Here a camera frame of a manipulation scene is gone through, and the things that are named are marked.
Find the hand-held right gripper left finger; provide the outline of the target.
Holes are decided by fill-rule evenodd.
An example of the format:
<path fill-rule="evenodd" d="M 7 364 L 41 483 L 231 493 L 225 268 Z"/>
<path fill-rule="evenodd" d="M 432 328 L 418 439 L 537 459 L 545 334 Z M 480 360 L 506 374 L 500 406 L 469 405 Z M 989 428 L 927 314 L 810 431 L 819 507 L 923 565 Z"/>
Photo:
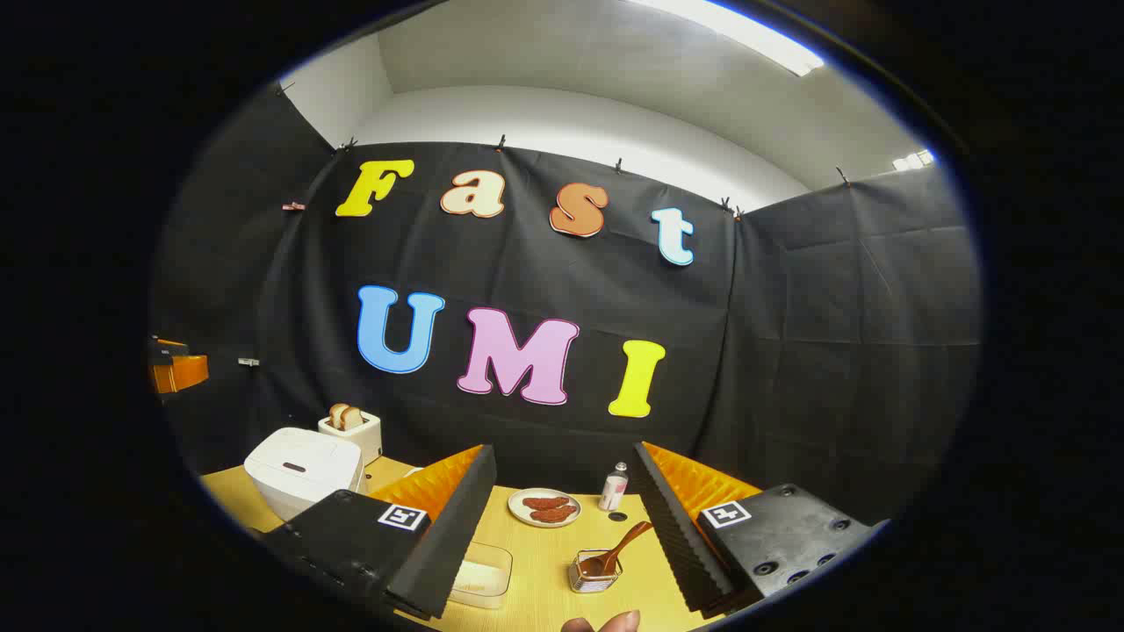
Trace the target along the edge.
<path fill-rule="evenodd" d="M 439 619 L 493 487 L 495 448 L 481 444 L 377 493 L 330 493 L 262 544 L 355 607 Z"/>

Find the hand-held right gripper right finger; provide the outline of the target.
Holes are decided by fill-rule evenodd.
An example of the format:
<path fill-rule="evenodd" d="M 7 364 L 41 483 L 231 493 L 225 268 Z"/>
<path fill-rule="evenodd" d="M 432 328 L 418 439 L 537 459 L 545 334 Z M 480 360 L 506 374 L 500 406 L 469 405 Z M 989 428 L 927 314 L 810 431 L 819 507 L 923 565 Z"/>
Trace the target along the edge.
<path fill-rule="evenodd" d="M 779 599 L 879 532 L 799 485 L 760 489 L 649 442 L 633 446 L 629 488 L 687 608 L 703 616 Z"/>

